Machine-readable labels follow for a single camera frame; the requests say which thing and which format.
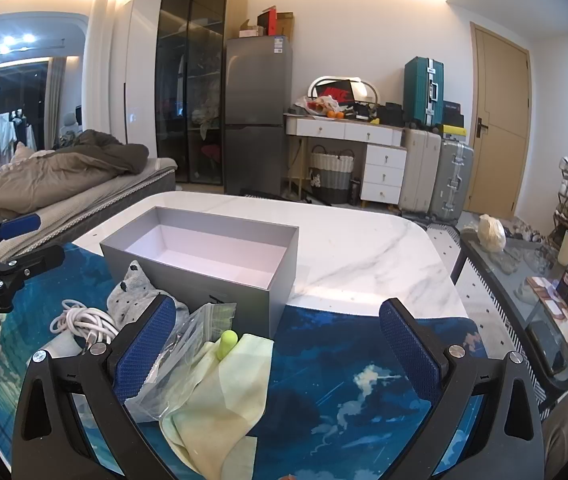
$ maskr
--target white marble table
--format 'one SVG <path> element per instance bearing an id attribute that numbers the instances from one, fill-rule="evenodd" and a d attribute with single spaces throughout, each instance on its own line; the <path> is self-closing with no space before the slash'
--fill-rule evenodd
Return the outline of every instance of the white marble table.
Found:
<path id="1" fill-rule="evenodd" d="M 172 191 L 132 205 L 75 244 L 102 254 L 100 241 L 154 206 L 298 226 L 297 278 L 288 304 L 377 316 L 385 300 L 397 297 L 414 317 L 468 317 L 428 235 L 387 214 Z"/>

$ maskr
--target laundry basket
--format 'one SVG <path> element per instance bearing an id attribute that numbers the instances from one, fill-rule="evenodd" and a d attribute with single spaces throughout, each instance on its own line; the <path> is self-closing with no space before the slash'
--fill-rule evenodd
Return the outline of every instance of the laundry basket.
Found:
<path id="1" fill-rule="evenodd" d="M 323 153 L 315 152 L 318 148 Z M 311 152 L 311 187 L 318 198 L 330 204 L 345 204 L 349 199 L 350 176 L 353 173 L 355 153 L 343 150 L 337 154 L 327 153 L 318 145 Z"/>

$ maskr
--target glass cabinet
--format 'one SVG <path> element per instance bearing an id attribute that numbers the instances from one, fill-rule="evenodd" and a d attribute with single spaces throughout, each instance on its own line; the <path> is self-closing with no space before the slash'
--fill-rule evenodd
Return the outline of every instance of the glass cabinet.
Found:
<path id="1" fill-rule="evenodd" d="M 155 134 L 178 182 L 222 184 L 224 43 L 246 13 L 247 0 L 161 0 Z"/>

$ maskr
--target gray refrigerator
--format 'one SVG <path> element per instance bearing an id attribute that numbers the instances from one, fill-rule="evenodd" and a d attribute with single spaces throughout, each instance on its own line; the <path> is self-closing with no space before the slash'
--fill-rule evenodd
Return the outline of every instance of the gray refrigerator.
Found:
<path id="1" fill-rule="evenodd" d="M 224 191 L 280 195 L 288 170 L 284 113 L 291 102 L 293 52 L 284 36 L 226 43 Z"/>

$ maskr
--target wooden door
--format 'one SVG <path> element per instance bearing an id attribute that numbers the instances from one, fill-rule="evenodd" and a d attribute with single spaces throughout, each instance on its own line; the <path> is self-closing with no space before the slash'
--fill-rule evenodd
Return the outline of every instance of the wooden door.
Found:
<path id="1" fill-rule="evenodd" d="M 473 27 L 476 113 L 466 208 L 510 219 L 519 196 L 530 131 L 528 51 Z"/>

